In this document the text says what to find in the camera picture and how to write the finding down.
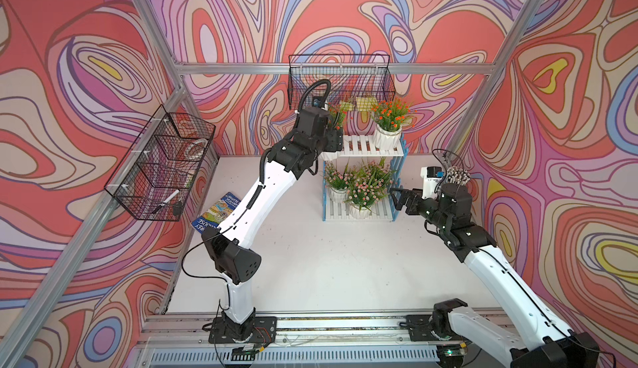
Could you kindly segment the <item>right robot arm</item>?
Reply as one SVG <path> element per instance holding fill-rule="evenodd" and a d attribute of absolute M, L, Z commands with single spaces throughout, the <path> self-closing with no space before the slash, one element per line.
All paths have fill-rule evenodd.
<path fill-rule="evenodd" d="M 488 288 L 516 331 L 506 331 L 455 298 L 435 304 L 426 324 L 440 340 L 461 336 L 506 367 L 595 367 L 601 349 L 575 332 L 531 290 L 505 258 L 496 240 L 472 220 L 472 197 L 464 185 L 445 184 L 436 198 L 393 188 L 392 203 L 419 215 L 433 235 Z"/>

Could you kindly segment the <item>pink flower pot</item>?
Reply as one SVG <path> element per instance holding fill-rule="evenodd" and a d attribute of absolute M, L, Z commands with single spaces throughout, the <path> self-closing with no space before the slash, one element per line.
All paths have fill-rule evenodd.
<path fill-rule="evenodd" d="M 394 171 L 382 157 L 379 161 L 371 160 L 363 164 L 360 174 L 363 185 L 368 185 L 379 195 L 385 195 L 392 185 Z"/>
<path fill-rule="evenodd" d="M 389 190 L 385 195 L 379 195 L 368 185 L 363 185 L 360 168 L 357 169 L 350 181 L 347 196 L 347 204 L 351 217 L 354 218 L 354 220 L 367 219 L 372 214 L 372 208 L 375 204 L 388 195 Z"/>
<path fill-rule="evenodd" d="M 332 202 L 345 203 L 347 201 L 351 178 L 352 172 L 348 165 L 342 169 L 339 169 L 335 162 L 328 162 L 325 165 L 324 180 L 328 197 Z"/>

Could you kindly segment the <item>orange flower pot front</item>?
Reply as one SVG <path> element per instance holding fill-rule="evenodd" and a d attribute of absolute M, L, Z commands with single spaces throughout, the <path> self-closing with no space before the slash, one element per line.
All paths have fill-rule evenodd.
<path fill-rule="evenodd" d="M 393 150 L 400 146 L 403 130 L 412 123 L 410 106 L 399 97 L 380 101 L 373 107 L 376 128 L 373 135 L 379 150 Z"/>

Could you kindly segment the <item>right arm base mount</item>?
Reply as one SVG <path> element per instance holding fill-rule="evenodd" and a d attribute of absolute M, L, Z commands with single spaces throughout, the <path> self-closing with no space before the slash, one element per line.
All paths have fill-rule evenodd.
<path fill-rule="evenodd" d="M 408 331 L 411 341 L 464 342 L 467 345 L 472 344 L 472 341 L 457 334 L 436 335 L 430 321 L 430 314 L 407 315 L 404 321 L 399 322 L 399 327 Z"/>

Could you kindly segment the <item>pink flower pot back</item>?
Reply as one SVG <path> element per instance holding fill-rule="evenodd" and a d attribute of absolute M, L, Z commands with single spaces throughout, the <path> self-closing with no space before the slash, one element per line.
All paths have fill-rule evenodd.
<path fill-rule="evenodd" d="M 347 204 L 351 217 L 354 218 L 354 220 L 367 219 L 372 214 L 372 208 L 375 204 L 388 195 L 389 190 L 385 195 L 379 195 L 368 185 L 363 185 L 360 168 L 357 169 L 350 181 L 347 196 Z"/>

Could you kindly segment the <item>red flower pot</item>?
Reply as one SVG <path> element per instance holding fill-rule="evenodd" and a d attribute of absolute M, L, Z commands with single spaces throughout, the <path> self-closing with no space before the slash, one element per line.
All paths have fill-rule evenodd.
<path fill-rule="evenodd" d="M 328 128 L 330 130 L 342 130 L 344 128 L 344 122 L 347 119 L 349 112 L 353 112 L 355 105 L 352 102 L 341 101 L 328 106 L 329 122 Z"/>

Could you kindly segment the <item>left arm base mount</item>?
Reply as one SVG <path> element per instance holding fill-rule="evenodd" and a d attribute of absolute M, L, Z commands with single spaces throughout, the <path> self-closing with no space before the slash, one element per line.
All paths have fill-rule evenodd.
<path fill-rule="evenodd" d="M 232 345 L 252 343 L 269 345 L 276 341 L 277 318 L 275 316 L 251 316 L 245 323 L 233 322 L 224 314 L 214 318 L 209 331 L 209 343 Z"/>

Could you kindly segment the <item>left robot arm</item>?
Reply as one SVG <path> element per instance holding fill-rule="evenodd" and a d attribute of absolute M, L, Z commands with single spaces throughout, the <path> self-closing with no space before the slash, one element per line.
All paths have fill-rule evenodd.
<path fill-rule="evenodd" d="M 202 233 L 215 269 L 228 284 L 224 316 L 231 322 L 242 326 L 254 314 L 251 279 L 262 258 L 251 247 L 261 225 L 303 174 L 317 174 L 322 153 L 341 149 L 335 132 L 329 111 L 300 110 L 293 129 L 262 154 L 259 176 L 239 206 L 218 227 Z"/>

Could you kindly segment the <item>blue white slatted rack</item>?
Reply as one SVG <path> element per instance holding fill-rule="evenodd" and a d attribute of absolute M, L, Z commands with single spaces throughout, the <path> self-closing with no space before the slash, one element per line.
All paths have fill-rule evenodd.
<path fill-rule="evenodd" d="M 396 220 L 390 190 L 401 186 L 407 157 L 404 140 L 382 149 L 373 136 L 344 136 L 342 150 L 324 152 L 322 219 L 325 221 Z"/>

